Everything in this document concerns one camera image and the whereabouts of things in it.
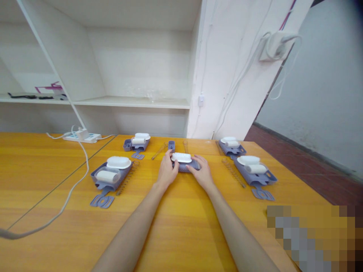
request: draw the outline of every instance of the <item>forearm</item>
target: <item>forearm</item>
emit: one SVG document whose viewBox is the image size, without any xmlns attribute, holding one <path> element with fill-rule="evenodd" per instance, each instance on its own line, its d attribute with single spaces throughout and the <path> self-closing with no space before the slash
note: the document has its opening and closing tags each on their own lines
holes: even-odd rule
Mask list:
<svg viewBox="0 0 363 272">
<path fill-rule="evenodd" d="M 133 271 L 166 188 L 155 183 L 96 263 L 93 271 Z"/>
<path fill-rule="evenodd" d="M 261 245 L 230 208 L 217 187 L 206 189 L 239 271 L 279 271 Z"/>
</svg>

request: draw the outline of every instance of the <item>hand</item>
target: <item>hand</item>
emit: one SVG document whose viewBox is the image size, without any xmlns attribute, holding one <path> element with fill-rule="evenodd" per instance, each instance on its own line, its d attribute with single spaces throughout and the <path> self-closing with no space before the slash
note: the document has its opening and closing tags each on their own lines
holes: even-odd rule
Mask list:
<svg viewBox="0 0 363 272">
<path fill-rule="evenodd" d="M 192 157 L 192 159 L 199 163 L 201 167 L 200 170 L 196 170 L 189 165 L 187 165 L 186 167 L 194 175 L 200 186 L 202 186 L 203 189 L 206 190 L 208 187 L 214 184 L 208 162 L 205 158 L 198 155 L 195 155 L 195 157 Z"/>
<path fill-rule="evenodd" d="M 169 149 L 166 153 L 165 156 L 163 157 L 163 160 L 161 161 L 160 164 L 160 169 L 159 169 L 159 176 L 158 176 L 158 180 L 157 183 L 161 184 L 163 186 L 165 186 L 165 188 L 167 188 L 177 177 L 178 171 L 179 171 L 179 162 L 177 160 L 175 160 L 174 162 L 174 168 L 172 165 L 172 161 L 170 159 L 171 157 L 171 152 L 172 150 Z"/>
</svg>

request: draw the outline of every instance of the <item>table seam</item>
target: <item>table seam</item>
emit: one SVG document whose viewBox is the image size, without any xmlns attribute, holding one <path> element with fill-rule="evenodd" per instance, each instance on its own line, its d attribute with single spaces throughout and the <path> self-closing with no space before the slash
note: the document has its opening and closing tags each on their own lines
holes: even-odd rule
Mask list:
<svg viewBox="0 0 363 272">
<path fill-rule="evenodd" d="M 94 157 L 98 152 L 100 152 L 105 146 L 107 146 L 110 142 L 112 142 L 117 136 L 114 136 L 110 139 L 106 144 L 104 144 L 99 150 L 97 150 L 91 157 L 89 157 L 88 161 Z M 62 183 L 64 183 L 69 177 L 71 177 L 75 172 L 77 172 L 82 166 L 86 164 L 86 161 L 82 163 L 77 169 L 75 169 L 72 173 L 70 173 L 64 180 L 62 180 L 56 187 L 54 187 L 50 192 L 48 192 L 41 200 L 39 200 L 33 207 L 31 207 L 25 214 L 23 214 L 18 220 L 16 220 L 7 230 L 14 227 L 16 223 L 18 223 L 25 215 L 27 215 L 32 209 L 34 209 L 40 202 L 42 202 L 47 196 L 49 196 L 54 190 L 56 190 Z"/>
</svg>

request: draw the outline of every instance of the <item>power strip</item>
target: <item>power strip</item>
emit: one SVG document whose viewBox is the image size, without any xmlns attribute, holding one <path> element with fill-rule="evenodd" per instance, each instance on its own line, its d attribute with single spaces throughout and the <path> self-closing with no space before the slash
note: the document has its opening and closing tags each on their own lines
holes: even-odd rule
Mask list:
<svg viewBox="0 0 363 272">
<path fill-rule="evenodd" d="M 77 131 L 74 134 L 70 135 L 70 136 L 63 137 L 63 140 L 78 142 L 78 136 L 77 136 L 76 133 L 77 133 Z M 102 138 L 101 134 L 89 133 L 89 136 L 87 138 L 82 139 L 82 137 L 81 137 L 79 140 L 81 142 L 85 142 L 85 143 L 88 143 L 88 144 L 94 144 L 100 138 Z"/>
</svg>

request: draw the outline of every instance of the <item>gray wall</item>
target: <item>gray wall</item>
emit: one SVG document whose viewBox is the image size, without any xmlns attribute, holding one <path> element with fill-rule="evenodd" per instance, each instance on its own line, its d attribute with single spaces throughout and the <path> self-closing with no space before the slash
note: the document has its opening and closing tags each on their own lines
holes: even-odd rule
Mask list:
<svg viewBox="0 0 363 272">
<path fill-rule="evenodd" d="M 358 16 L 340 0 L 310 9 L 300 29 L 302 49 L 282 95 L 267 99 L 257 122 L 363 177 L 363 35 Z M 297 42 L 276 83 L 291 69 L 299 47 Z M 278 91 L 276 87 L 270 97 Z"/>
</svg>

